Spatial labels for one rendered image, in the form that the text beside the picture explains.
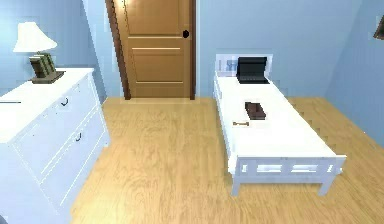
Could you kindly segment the black laptop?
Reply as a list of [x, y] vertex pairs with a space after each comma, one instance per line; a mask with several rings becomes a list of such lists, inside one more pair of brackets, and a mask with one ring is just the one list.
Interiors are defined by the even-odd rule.
[[240, 84], [268, 84], [264, 72], [266, 57], [239, 57], [236, 77]]

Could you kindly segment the white bed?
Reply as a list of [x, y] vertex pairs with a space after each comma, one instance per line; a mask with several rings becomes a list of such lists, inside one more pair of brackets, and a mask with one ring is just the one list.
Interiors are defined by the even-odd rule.
[[[240, 84], [239, 57], [266, 57], [268, 84]], [[289, 103], [270, 78], [271, 54], [218, 54], [215, 58], [213, 96], [232, 175], [232, 194], [246, 183], [316, 183], [319, 193], [329, 190], [346, 160], [326, 145]], [[245, 103], [260, 103], [266, 118], [251, 120]], [[232, 122], [249, 122], [234, 126]]]

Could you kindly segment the dark brown box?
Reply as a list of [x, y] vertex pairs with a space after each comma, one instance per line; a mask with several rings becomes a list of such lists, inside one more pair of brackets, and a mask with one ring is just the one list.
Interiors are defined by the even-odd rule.
[[245, 110], [251, 120], [264, 120], [266, 113], [260, 103], [246, 102]]

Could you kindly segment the white shade table lamp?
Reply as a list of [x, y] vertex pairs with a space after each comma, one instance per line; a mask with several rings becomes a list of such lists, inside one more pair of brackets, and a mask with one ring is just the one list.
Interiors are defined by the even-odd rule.
[[48, 50], [57, 47], [57, 43], [49, 38], [35, 22], [19, 23], [17, 40], [13, 51], [17, 53], [33, 53], [29, 57], [35, 76], [33, 84], [52, 84], [64, 74], [57, 71]]

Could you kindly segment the brown wooden room door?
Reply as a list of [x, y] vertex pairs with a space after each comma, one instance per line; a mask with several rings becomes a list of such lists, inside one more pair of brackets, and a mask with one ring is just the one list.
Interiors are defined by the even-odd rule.
[[[196, 96], [196, 0], [105, 0], [123, 96]], [[183, 31], [189, 37], [183, 38]]]

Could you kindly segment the white chest of drawers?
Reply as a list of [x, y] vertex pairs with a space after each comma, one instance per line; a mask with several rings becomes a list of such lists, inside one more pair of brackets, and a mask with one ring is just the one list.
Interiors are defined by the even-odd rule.
[[0, 97], [0, 224], [69, 224], [110, 137], [91, 68]]

